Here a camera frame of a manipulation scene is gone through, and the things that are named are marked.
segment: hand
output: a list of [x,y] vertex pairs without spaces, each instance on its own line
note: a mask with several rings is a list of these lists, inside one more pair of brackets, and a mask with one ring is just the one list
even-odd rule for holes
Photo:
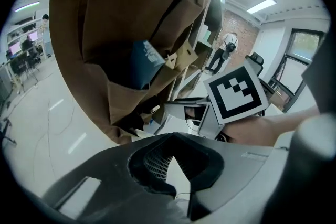
[[278,138],[274,123],[258,116],[228,123],[223,132],[230,137],[228,142],[245,145],[274,146]]

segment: standing person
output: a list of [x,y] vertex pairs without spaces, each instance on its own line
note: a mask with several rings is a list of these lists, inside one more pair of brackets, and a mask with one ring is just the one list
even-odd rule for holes
[[54,51],[52,49],[52,45],[51,45],[51,38],[50,38],[50,29],[49,29],[49,16],[48,14],[45,14],[42,16],[42,31],[43,31],[43,54],[45,55],[45,59],[47,59],[47,57],[50,57]]
[[[235,32],[232,33],[226,33],[224,35],[224,40],[222,45],[217,49],[215,52],[210,65],[206,67],[206,70],[211,71],[214,75],[216,75],[219,70],[221,69],[223,63],[225,60],[227,60],[230,56],[230,54],[233,51],[236,51],[238,47],[238,39],[237,39],[237,34]],[[215,68],[215,70],[212,70],[212,66],[214,63],[219,59],[218,65]]]

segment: fluorescent light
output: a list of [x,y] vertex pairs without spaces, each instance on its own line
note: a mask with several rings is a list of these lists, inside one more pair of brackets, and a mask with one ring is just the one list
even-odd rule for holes
[[49,111],[53,110],[55,107],[57,107],[59,104],[61,104],[64,101],[64,99],[59,100],[56,104],[54,104]]
[[72,146],[68,149],[68,154],[71,154],[75,148],[84,140],[86,137],[86,133],[83,133],[73,144]]
[[259,3],[258,5],[248,9],[247,12],[252,14],[254,12],[258,12],[258,11],[264,9],[264,8],[273,6],[275,4],[276,4],[276,2],[274,0],[265,0],[261,3]]
[[21,8],[18,8],[18,9],[15,10],[15,12],[19,12],[20,10],[23,10],[23,9],[25,9],[25,8],[29,8],[29,7],[31,7],[31,6],[35,6],[35,5],[37,5],[37,4],[40,4],[40,1],[31,3],[31,4],[28,4],[28,5],[23,6],[23,7],[21,7]]

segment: forearm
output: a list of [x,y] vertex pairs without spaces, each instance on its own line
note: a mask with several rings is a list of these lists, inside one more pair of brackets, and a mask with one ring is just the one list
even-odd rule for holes
[[223,132],[233,143],[273,146],[281,134],[295,130],[301,122],[318,114],[317,107],[313,107],[292,114],[250,116],[226,124]]
[[267,116],[264,120],[270,123],[274,136],[278,138],[283,133],[295,130],[304,120],[318,114],[317,106],[313,106],[295,113]]

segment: ceiling light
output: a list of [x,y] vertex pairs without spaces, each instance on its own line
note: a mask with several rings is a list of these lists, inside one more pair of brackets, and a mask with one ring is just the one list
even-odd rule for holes
[[258,12],[258,11],[264,9],[264,8],[267,8],[269,6],[273,6],[275,4],[276,4],[276,2],[274,0],[265,0],[261,3],[259,3],[258,5],[248,9],[247,12],[252,14],[254,12]]
[[18,9],[15,10],[15,12],[19,12],[20,10],[23,10],[23,9],[25,9],[25,8],[29,8],[29,7],[35,6],[35,5],[37,5],[37,4],[40,4],[40,1],[31,3],[31,4],[28,4],[28,5],[23,6],[23,7],[21,7],[21,8],[18,8]]

